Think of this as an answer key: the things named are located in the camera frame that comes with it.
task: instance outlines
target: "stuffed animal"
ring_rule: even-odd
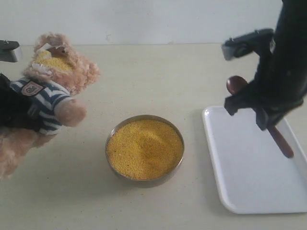
[[[10,89],[34,105],[39,128],[0,127],[0,177],[11,175],[31,148],[49,142],[62,126],[76,127],[85,118],[85,106],[73,96],[100,75],[97,65],[72,48],[65,35],[40,36],[34,52],[23,77],[12,81]]]

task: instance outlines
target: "metal bowl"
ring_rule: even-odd
[[[109,141],[113,137],[113,135],[120,128],[122,128],[123,126],[125,126],[125,125],[127,125],[127,124],[129,124],[131,122],[140,121],[140,120],[155,120],[155,121],[160,121],[160,122],[166,123],[167,125],[171,126],[176,131],[176,133],[180,137],[181,143],[183,145],[182,156],[181,156],[181,159],[180,159],[179,163],[176,165],[176,167],[173,168],[168,174],[166,174],[166,175],[164,175],[162,177],[156,178],[156,179],[151,179],[151,180],[135,180],[135,179],[129,178],[129,177],[125,176],[125,175],[122,175],[117,170],[115,170],[114,167],[112,166],[112,164],[109,161],[108,152],[107,152],[107,146],[108,146]],[[138,116],[133,116],[133,117],[130,117],[130,118],[122,121],[121,123],[119,123],[110,132],[109,136],[106,139],[105,153],[106,153],[106,159],[107,159],[107,162],[108,162],[109,166],[111,167],[111,169],[115,173],[115,175],[117,175],[120,179],[122,179],[123,181],[126,181],[126,182],[128,182],[130,184],[133,184],[135,186],[153,187],[153,186],[157,186],[157,185],[165,183],[166,181],[168,181],[175,174],[175,172],[178,170],[179,166],[181,165],[182,158],[183,158],[183,153],[184,153],[184,148],[185,148],[185,146],[184,146],[183,137],[182,137],[180,131],[178,130],[178,128],[175,125],[173,125],[171,122],[169,122],[168,120],[165,120],[164,118],[159,117],[159,116],[154,116],[154,115],[138,115]]]

